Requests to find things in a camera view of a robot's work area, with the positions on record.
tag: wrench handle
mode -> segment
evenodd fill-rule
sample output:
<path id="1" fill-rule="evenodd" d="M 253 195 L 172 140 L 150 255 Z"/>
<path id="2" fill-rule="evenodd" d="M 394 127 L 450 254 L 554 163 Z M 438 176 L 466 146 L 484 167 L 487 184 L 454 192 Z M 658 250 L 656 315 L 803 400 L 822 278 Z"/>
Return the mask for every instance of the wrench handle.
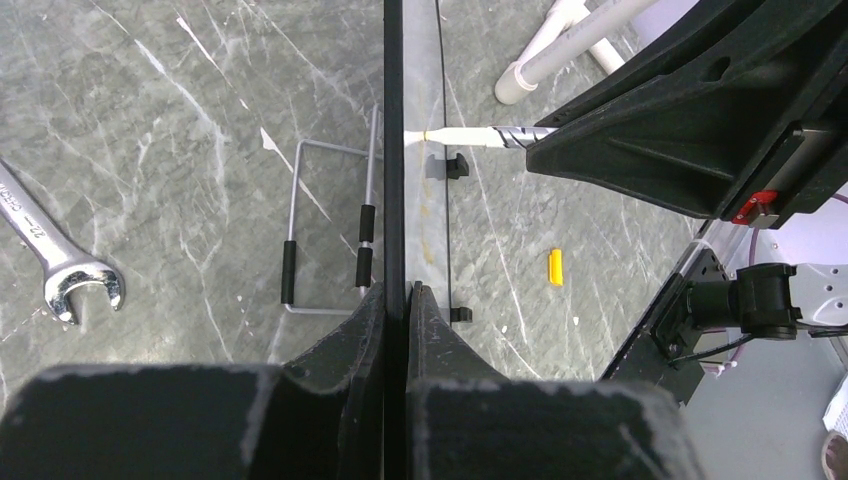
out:
<path id="1" fill-rule="evenodd" d="M 0 212 L 45 270 L 56 268 L 77 249 L 35 202 L 0 157 Z"/>

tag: white marker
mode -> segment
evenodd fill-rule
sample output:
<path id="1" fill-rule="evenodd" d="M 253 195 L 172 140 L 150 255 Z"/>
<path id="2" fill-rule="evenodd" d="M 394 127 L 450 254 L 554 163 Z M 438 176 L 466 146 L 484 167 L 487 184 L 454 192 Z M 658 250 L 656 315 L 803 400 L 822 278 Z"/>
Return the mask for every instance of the white marker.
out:
<path id="1" fill-rule="evenodd" d="M 417 142 L 470 147 L 527 148 L 555 132 L 545 127 L 449 127 L 424 132 L 404 132 L 404 146 Z"/>

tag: gray floor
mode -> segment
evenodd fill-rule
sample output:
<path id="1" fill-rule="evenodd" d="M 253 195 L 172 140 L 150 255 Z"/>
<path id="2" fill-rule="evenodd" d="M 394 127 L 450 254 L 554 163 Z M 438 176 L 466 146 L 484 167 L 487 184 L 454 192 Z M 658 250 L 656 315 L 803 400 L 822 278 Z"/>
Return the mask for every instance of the gray floor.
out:
<path id="1" fill-rule="evenodd" d="M 514 106 L 497 79 L 541 25 L 549 0 L 443 0 L 449 126 L 532 125 L 604 78 L 587 54 Z M 632 30 L 611 35 L 627 59 Z M 454 306 L 462 337 L 510 377 L 597 378 L 700 222 L 593 185 L 526 173 L 520 151 L 461 149 L 471 177 L 449 189 Z M 547 280 L 563 251 L 565 286 Z"/>
<path id="2" fill-rule="evenodd" d="M 103 291 L 76 294 L 83 323 L 63 326 L 0 226 L 0 407 L 56 363 L 283 362 L 341 321 L 280 305 L 289 166 L 300 138 L 366 148 L 381 2 L 2 0 L 0 18 L 0 152 L 127 284 L 118 313 Z M 364 173 L 307 152 L 302 305 L 357 303 Z"/>

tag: wrench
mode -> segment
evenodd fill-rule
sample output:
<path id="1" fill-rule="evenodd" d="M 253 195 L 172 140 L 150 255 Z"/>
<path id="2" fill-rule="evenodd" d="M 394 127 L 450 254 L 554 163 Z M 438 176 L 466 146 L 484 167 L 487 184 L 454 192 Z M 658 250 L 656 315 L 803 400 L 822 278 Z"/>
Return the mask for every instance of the wrench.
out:
<path id="1" fill-rule="evenodd" d="M 124 301 L 120 273 L 80 250 L 29 196 L 0 157 L 0 212 L 35 253 L 44 269 L 44 301 L 59 320 L 77 325 L 68 294 L 83 285 L 103 285 L 109 304 Z"/>

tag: black vertical bar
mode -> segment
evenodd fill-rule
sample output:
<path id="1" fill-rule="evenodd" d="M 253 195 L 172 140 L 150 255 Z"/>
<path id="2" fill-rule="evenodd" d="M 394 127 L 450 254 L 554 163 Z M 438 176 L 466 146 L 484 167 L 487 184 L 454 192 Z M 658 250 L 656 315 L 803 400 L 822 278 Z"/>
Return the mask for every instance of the black vertical bar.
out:
<path id="1" fill-rule="evenodd" d="M 403 165 L 403 0 L 385 0 L 383 10 L 383 257 L 386 288 L 384 478 L 406 478 L 406 320 Z"/>

